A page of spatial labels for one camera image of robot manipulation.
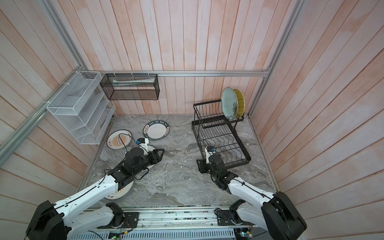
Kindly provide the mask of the white plate dark rim characters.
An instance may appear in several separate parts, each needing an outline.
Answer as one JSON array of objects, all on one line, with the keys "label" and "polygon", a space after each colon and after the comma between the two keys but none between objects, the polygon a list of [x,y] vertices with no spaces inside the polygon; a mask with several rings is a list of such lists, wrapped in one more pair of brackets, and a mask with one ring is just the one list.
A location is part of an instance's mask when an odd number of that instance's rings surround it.
[{"label": "white plate dark rim characters", "polygon": [[155,147],[151,145],[140,144],[139,148],[144,151],[144,155],[147,156],[150,151],[153,151]]}]

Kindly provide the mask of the white plate green lettered rim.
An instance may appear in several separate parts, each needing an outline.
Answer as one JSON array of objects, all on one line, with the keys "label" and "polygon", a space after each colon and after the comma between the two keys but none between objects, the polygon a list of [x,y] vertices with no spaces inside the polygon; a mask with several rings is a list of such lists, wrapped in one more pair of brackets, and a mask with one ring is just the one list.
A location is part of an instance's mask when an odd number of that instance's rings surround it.
[{"label": "white plate green lettered rim", "polygon": [[151,121],[145,125],[143,134],[145,138],[152,141],[158,141],[165,138],[170,131],[170,126],[162,120]]}]

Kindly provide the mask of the orange sunburst plate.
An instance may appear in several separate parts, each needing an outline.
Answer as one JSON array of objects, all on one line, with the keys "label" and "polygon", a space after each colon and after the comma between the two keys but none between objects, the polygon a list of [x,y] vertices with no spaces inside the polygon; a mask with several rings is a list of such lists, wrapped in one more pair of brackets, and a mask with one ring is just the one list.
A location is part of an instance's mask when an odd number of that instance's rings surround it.
[{"label": "orange sunburst plate", "polygon": [[131,189],[133,188],[134,182],[135,181],[132,181],[131,183],[129,183],[127,186],[123,187],[119,191],[104,197],[104,199],[114,201],[114,200],[123,198],[131,191]]},{"label": "orange sunburst plate", "polygon": [[107,138],[107,147],[112,150],[125,149],[132,141],[132,134],[128,130],[118,130]]}]

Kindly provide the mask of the mint green flower plate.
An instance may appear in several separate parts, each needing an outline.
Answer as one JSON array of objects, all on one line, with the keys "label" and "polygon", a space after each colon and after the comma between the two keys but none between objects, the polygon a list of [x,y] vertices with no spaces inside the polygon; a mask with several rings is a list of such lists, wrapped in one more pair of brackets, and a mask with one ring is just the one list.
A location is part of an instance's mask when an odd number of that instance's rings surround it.
[{"label": "mint green flower plate", "polygon": [[238,98],[236,92],[228,87],[222,93],[222,112],[229,120],[234,120],[238,114]]}]

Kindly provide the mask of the yellow woven round plate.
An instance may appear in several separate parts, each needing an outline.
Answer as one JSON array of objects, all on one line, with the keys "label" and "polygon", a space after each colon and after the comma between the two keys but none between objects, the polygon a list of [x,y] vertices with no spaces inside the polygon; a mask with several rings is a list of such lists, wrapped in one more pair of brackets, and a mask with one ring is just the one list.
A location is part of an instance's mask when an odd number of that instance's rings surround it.
[{"label": "yellow woven round plate", "polygon": [[237,100],[238,100],[238,112],[236,116],[236,118],[238,119],[242,117],[245,112],[245,97],[243,93],[238,89],[234,89],[234,92],[236,93]]}]

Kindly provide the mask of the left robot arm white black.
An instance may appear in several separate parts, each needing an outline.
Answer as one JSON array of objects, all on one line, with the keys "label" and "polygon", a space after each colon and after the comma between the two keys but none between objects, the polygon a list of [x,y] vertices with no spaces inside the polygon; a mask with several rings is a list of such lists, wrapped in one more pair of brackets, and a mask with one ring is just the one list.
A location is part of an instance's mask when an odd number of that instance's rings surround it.
[{"label": "left robot arm white black", "polygon": [[120,228],[124,212],[115,203],[84,213],[99,200],[132,183],[136,175],[159,163],[163,149],[145,151],[141,147],[126,152],[125,158],[91,186],[55,203],[45,201],[38,205],[26,230],[30,240],[69,240],[97,227],[110,225]]}]

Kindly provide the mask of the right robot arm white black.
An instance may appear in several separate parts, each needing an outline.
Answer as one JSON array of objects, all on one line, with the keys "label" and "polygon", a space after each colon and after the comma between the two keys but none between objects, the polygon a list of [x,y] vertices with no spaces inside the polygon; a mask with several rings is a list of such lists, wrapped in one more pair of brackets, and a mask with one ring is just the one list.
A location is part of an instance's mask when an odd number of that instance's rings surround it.
[{"label": "right robot arm white black", "polygon": [[266,192],[226,169],[219,154],[197,160],[199,172],[209,174],[221,190],[238,198],[225,215],[218,218],[234,225],[250,223],[266,230],[274,240],[296,240],[308,228],[290,198],[283,192]]}]

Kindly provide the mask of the black two-tier dish rack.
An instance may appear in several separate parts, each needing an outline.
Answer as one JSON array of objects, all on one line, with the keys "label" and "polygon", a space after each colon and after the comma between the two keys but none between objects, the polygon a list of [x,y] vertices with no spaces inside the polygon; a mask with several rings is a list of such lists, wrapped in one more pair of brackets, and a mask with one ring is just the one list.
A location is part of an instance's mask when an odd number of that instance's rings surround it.
[{"label": "black two-tier dish rack", "polygon": [[237,123],[242,122],[244,116],[234,120],[227,119],[222,112],[221,100],[197,103],[193,108],[195,115],[192,131],[204,160],[205,147],[213,146],[228,169],[251,161],[251,156],[236,131]]}]

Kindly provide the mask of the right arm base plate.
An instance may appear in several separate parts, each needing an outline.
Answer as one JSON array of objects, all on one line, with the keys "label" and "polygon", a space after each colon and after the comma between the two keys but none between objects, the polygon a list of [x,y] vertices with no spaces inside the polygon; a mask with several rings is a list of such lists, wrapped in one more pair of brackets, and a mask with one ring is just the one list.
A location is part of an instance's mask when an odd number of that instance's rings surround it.
[{"label": "right arm base plate", "polygon": [[231,210],[222,210],[217,208],[214,210],[219,226],[253,226],[252,223],[244,222]]}]

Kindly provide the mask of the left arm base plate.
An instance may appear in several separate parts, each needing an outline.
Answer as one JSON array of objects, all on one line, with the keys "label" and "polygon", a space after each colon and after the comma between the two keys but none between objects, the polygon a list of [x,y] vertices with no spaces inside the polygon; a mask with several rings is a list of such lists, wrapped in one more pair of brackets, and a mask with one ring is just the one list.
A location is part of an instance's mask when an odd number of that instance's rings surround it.
[{"label": "left arm base plate", "polygon": [[123,214],[117,214],[117,216],[112,218],[112,221],[108,225],[97,227],[97,229],[134,229],[138,225],[139,214],[139,212],[124,212]]}]

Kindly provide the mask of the aluminium mounting rail base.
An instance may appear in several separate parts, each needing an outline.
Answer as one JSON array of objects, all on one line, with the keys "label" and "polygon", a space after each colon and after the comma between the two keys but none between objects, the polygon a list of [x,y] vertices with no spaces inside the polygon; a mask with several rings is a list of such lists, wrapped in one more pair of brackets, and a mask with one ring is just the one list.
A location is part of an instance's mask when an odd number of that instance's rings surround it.
[{"label": "aluminium mounting rail base", "polygon": [[93,229],[78,240],[270,240],[269,233],[256,226],[219,226],[214,210],[227,207],[125,208],[139,212],[134,229]]}]

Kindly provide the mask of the black mesh wall basket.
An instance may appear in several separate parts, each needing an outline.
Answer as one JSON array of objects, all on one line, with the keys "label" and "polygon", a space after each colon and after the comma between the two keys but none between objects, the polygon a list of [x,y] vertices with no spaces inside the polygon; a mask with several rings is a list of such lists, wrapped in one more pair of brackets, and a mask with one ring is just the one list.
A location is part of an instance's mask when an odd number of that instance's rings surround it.
[{"label": "black mesh wall basket", "polygon": [[156,74],[105,74],[100,83],[109,100],[159,99],[160,87]]}]

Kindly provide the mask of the horizontal aluminium frame bar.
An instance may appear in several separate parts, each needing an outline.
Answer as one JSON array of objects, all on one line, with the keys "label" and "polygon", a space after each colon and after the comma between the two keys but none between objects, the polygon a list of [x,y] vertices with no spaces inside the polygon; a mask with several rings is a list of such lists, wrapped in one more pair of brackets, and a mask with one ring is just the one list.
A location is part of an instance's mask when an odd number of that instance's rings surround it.
[{"label": "horizontal aluminium frame bar", "polygon": [[268,70],[235,70],[235,71],[98,71],[102,76],[105,74],[126,74],[130,76],[150,76],[157,75],[158,77],[266,77],[269,74]]}]

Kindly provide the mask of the left aluminium frame bar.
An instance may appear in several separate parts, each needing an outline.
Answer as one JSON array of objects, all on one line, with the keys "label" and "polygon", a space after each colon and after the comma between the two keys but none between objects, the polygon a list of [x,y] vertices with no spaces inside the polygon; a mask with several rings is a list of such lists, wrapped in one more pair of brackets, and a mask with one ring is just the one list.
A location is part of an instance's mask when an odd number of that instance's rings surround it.
[{"label": "left aluminium frame bar", "polygon": [[20,145],[27,139],[31,132],[38,126],[38,124],[45,118],[48,113],[47,106],[53,99],[69,84],[70,80],[80,71],[84,70],[84,66],[75,68],[64,80],[60,83],[55,91],[44,100],[40,106],[31,114],[23,124],[16,129],[9,138],[1,145],[1,167],[8,161],[11,155],[20,147]]}]

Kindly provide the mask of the right aluminium frame post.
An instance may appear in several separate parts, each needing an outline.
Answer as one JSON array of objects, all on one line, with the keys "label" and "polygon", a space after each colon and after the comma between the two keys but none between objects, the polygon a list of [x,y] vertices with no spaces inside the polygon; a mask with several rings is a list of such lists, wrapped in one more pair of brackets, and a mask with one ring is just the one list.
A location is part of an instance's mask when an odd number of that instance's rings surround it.
[{"label": "right aluminium frame post", "polygon": [[267,75],[263,77],[263,80],[261,81],[261,84],[258,88],[257,94],[253,99],[253,102],[250,104],[250,111],[248,112],[249,118],[253,115],[255,109],[257,108],[257,105],[263,95],[263,92],[268,84],[268,81],[272,76],[274,70],[276,69],[276,65],[278,64],[278,61],[280,60],[281,55],[283,54],[283,51],[286,48],[286,45],[289,42],[289,39],[297,25],[297,21],[300,19],[302,11],[306,8],[307,2],[308,1],[300,0],[295,3],[293,12],[284,29],[283,35],[280,38],[276,51],[274,52],[274,55],[271,60],[271,64],[268,67]]}]

